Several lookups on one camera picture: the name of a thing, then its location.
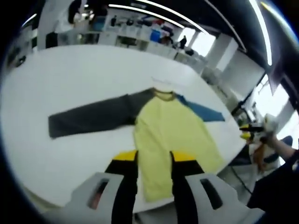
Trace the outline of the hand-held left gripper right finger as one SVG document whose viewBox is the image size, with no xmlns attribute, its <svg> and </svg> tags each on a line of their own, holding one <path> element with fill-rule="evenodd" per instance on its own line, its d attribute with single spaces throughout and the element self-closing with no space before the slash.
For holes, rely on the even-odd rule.
<svg viewBox="0 0 299 224">
<path fill-rule="evenodd" d="M 257 224 L 261 209 L 239 201 L 234 188 L 204 173 L 192 156 L 171 151 L 172 194 L 179 224 Z"/>
</svg>

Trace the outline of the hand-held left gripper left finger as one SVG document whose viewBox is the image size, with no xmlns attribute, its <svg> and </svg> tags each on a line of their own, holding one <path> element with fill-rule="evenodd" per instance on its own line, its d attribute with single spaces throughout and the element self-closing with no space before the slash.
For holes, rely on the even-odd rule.
<svg viewBox="0 0 299 224">
<path fill-rule="evenodd" d="M 44 214 L 48 224 L 131 224 L 137 194 L 138 151 L 116 155 L 105 172 L 76 187 L 62 208 Z"/>
</svg>

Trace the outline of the person's right hand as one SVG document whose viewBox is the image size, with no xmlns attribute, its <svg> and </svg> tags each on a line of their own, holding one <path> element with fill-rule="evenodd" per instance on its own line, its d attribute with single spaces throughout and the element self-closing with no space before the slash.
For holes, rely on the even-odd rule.
<svg viewBox="0 0 299 224">
<path fill-rule="evenodd" d="M 267 134 L 260 138 L 263 144 L 266 144 L 269 148 L 276 150 L 279 146 L 279 140 L 273 134 Z"/>
</svg>

